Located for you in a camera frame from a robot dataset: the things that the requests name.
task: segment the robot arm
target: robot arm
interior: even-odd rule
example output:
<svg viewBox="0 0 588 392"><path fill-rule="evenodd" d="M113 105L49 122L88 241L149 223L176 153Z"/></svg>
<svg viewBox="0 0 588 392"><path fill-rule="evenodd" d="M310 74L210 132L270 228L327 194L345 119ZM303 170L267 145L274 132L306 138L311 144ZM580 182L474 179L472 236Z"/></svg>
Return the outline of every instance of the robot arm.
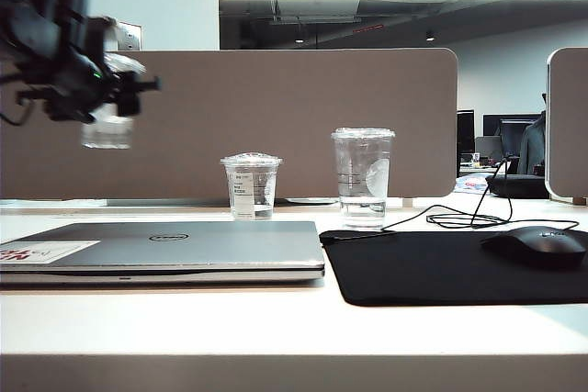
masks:
<svg viewBox="0 0 588 392"><path fill-rule="evenodd" d="M91 112L105 103L116 104L122 117L139 114L138 93L159 89L159 80L142 83L135 72L110 70L104 38L114 20L85 11L86 0L0 0L0 62L17 67L0 84L36 86L18 92L18 103L44 100L56 121L92 123Z"/></svg>

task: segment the black monitor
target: black monitor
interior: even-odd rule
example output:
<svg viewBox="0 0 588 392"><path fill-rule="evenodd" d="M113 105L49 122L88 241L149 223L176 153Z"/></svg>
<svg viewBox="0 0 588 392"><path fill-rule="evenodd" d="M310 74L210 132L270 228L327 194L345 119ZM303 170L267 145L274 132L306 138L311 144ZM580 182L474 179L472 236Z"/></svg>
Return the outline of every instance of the black monitor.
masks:
<svg viewBox="0 0 588 392"><path fill-rule="evenodd" d="M500 139L503 156L521 156L521 141L525 129L535 122L534 119L501 119Z"/></svg>
<svg viewBox="0 0 588 392"><path fill-rule="evenodd" d="M473 153L476 150L474 142L474 111L458 111L458 153Z"/></svg>
<svg viewBox="0 0 588 392"><path fill-rule="evenodd" d="M541 117L541 114L485 114L482 116L483 120L483 134L484 137L492 135L500 135L500 120L501 119L532 119L536 120Z"/></svg>

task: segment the black cable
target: black cable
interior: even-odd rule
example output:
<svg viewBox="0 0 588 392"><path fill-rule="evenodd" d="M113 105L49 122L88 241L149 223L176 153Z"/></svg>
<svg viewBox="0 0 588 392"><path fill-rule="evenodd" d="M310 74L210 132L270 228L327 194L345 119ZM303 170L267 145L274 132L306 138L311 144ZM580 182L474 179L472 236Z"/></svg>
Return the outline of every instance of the black cable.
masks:
<svg viewBox="0 0 588 392"><path fill-rule="evenodd" d="M18 82L22 80L22 73L10 73L9 75L0 76L0 84Z"/></svg>
<svg viewBox="0 0 588 392"><path fill-rule="evenodd" d="M25 111L23 112L22 116L20 117L20 119L18 121L10 119L6 115L4 115L2 112L0 112L0 118L11 126L24 126L25 123L28 121L28 118L30 117L30 115L33 113L34 107L35 107L35 102L33 100L28 100L28 105L25 108Z"/></svg>
<svg viewBox="0 0 588 392"><path fill-rule="evenodd" d="M496 177L496 175L500 172L500 169L502 168L502 166L506 164L506 168L504 169L504 187L505 188L507 188L506 186L508 183L508 160L509 159L510 158L504 158L498 164L496 171L492 175L492 179L494 179ZM573 229L574 227L578 227L580 225L580 222L578 222L577 220L567 220L567 219L531 219L530 218L530 219L512 220L513 202L511 201L511 198L508 196L508 192L506 193L507 194L506 198L508 200L508 207L509 207L508 218L500 218L498 216L493 216L493 215L481 215L481 214L479 214L480 207L481 207L482 201L484 200L484 197L486 197L489 190L490 190L490 186L487 185L484 192L482 193L482 196L480 198L480 201L478 202L478 205L476 206L476 210L473 213L468 213L468 212L465 212L462 210L457 210L456 208L443 206L441 204L434 204L432 206L427 207L425 210L421 211L420 213L417 213L416 215L414 215L410 218L399 220L398 222L394 222L390 225L382 227L379 230L379 232L375 232L373 234L361 235L361 236L350 236L350 237L346 237L346 238L334 236L332 238L328 238L328 241L329 242L355 241L358 239L377 238L379 236L388 236L391 234L396 234L398 231L389 230L389 229L392 227L396 227L397 225L403 224L405 222L409 222L411 220L419 218L424 213L426 213L427 211L429 211L433 208L444 208L446 210L451 211L451 213L441 213L441 214L436 214L436 215L429 215L426 217L426 221L428 223L435 224L435 225L438 225L439 227L442 227L444 229L450 229L450 230L458 230L458 229L478 230L478 229L486 229L489 227L496 227L499 225L513 224L516 222L553 222L553 223L570 224L568 227L566 227L562 230Z"/></svg>

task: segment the plastic cup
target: plastic cup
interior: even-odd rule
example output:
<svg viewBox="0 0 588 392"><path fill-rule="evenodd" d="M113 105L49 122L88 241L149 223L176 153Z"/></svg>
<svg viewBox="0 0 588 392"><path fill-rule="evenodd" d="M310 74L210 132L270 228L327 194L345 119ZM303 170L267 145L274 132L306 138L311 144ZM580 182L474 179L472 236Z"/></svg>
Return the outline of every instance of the plastic cup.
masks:
<svg viewBox="0 0 588 392"><path fill-rule="evenodd" d="M117 106L105 104L92 115L96 121L82 125L82 145L91 149L130 149L132 118L119 117Z"/></svg>
<svg viewBox="0 0 588 392"><path fill-rule="evenodd" d="M231 213L236 220L270 219L274 212L276 156L248 152L220 160L227 173Z"/></svg>
<svg viewBox="0 0 588 392"><path fill-rule="evenodd" d="M339 128L331 135L345 225L358 228L383 225L394 136L389 129L369 128Z"/></svg>

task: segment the mouse pad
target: mouse pad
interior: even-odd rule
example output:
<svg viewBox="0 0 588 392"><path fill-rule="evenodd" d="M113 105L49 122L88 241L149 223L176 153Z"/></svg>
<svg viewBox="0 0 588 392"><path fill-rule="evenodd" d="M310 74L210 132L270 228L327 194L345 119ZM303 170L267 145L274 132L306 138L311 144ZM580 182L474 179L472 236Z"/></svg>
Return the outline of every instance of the mouse pad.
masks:
<svg viewBox="0 0 588 392"><path fill-rule="evenodd" d="M588 256L572 270L501 259L480 241L496 231L410 231L351 241L373 231L333 230L321 242L341 294L353 305L534 305L588 302ZM588 240L588 233L575 230Z"/></svg>

